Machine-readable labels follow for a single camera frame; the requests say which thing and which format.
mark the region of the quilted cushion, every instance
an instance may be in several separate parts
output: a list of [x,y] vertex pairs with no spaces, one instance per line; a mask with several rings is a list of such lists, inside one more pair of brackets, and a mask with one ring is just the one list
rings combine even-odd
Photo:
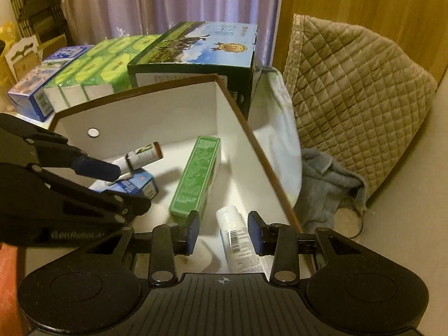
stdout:
[[302,146],[362,175],[369,195],[411,142],[437,88],[393,41],[306,15],[294,16],[283,78]]

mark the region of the green box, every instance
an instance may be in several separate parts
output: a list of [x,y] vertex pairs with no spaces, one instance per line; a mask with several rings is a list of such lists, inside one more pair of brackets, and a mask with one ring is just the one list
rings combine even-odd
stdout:
[[159,35],[136,35],[98,43],[45,87],[56,112],[131,88],[128,63]]
[[193,210],[199,212],[202,220],[220,164],[220,142],[217,137],[200,136],[196,140],[169,207],[170,214],[178,222],[183,222]]
[[216,73],[247,118],[255,88],[256,38],[253,24],[179,23],[128,65],[132,87]]

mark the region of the bottle label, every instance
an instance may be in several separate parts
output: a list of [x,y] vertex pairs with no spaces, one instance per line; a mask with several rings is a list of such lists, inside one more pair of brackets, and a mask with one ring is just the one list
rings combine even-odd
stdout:
[[139,148],[135,151],[131,151],[128,153],[129,161],[133,167],[133,169],[138,169],[144,167],[147,164],[155,162],[160,159],[159,154],[157,153],[157,149],[154,146],[154,143],[148,144],[143,148]]
[[247,229],[221,231],[229,266],[235,273],[263,273]]

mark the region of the blue and white box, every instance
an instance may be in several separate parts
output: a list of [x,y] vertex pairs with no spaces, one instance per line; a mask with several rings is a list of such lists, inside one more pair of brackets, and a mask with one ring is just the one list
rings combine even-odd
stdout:
[[8,91],[8,96],[17,113],[37,121],[45,121],[53,112],[53,106],[43,91],[44,85],[91,47],[93,46],[61,48],[44,60],[42,64],[29,71]]
[[70,61],[72,61],[73,59],[76,59],[80,55],[84,54],[91,47],[93,47],[93,45],[66,46],[64,48],[58,49],[52,55],[47,57],[45,60],[48,61],[48,60],[69,59]]
[[138,169],[134,171],[132,178],[120,180],[112,185],[108,185],[107,182],[99,179],[89,188],[97,192],[103,192],[108,189],[133,195],[142,194],[151,200],[158,194],[157,184],[153,175],[144,169]]

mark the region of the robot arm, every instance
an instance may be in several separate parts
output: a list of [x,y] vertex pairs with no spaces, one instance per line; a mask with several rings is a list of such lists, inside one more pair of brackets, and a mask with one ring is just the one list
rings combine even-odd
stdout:
[[0,114],[0,242],[16,246],[79,246],[126,226],[151,201],[97,193],[45,167],[113,181],[118,166],[90,158],[62,135]]
[[[253,211],[248,229],[256,252],[274,255],[269,280],[261,273],[178,278],[174,256],[193,252],[195,211],[182,226],[122,228],[77,249],[20,285],[20,308],[36,328],[30,336],[419,335],[428,291],[411,271],[327,228],[296,233]],[[151,254],[147,279],[133,273],[136,253]],[[308,279],[300,279],[299,254],[315,259]]]

